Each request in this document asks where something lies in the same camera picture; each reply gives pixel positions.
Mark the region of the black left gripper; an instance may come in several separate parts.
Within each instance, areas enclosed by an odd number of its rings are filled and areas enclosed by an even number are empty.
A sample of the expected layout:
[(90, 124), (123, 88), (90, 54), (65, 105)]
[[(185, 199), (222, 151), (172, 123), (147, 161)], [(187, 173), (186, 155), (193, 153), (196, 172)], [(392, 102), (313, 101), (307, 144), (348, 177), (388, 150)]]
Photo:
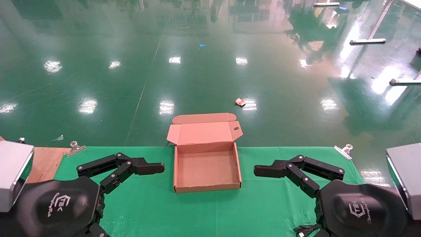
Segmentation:
[(110, 237), (99, 225), (104, 201), (88, 177), (28, 184), (15, 203), (16, 237)]

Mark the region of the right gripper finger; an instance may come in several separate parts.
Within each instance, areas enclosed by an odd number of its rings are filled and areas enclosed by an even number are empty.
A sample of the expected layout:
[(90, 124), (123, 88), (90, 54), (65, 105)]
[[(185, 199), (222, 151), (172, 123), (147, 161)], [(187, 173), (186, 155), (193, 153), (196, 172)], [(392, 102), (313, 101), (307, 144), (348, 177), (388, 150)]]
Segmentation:
[(255, 165), (254, 175), (259, 177), (283, 178), (287, 177), (310, 198), (316, 198), (320, 193), (320, 186), (307, 174), (326, 180), (343, 180), (345, 170), (322, 161), (297, 155), (290, 160), (275, 160), (272, 165)]

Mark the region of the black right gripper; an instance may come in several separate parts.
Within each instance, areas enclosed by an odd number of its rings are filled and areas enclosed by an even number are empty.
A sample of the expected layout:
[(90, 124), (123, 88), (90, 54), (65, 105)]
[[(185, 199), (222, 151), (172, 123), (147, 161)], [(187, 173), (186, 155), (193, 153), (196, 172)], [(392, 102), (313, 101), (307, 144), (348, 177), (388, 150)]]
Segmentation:
[(394, 188), (340, 180), (321, 189), (316, 216), (320, 230), (314, 237), (401, 237), (411, 222)]

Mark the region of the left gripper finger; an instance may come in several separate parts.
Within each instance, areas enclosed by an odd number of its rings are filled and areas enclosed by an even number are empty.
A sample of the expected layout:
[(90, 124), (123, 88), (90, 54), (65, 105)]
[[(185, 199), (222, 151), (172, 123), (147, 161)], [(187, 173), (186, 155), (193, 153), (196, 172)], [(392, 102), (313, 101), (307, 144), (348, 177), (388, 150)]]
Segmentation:
[(100, 182), (101, 194), (109, 194), (132, 174), (163, 173), (164, 164), (148, 163), (143, 157), (131, 158), (123, 153), (116, 153), (79, 165), (76, 170), (79, 177), (86, 176), (89, 178), (111, 171), (111, 174)]

